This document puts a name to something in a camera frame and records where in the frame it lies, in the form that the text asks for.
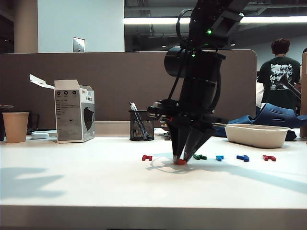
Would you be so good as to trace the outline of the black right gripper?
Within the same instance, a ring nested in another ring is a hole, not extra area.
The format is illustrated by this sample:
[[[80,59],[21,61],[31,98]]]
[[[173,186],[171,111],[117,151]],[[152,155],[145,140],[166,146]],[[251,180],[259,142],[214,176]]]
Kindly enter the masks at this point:
[[[228,122],[225,118],[215,116],[212,109],[181,102],[166,102],[165,119],[171,133],[173,160],[180,159],[185,146],[185,161],[189,161],[215,135],[218,126]]]

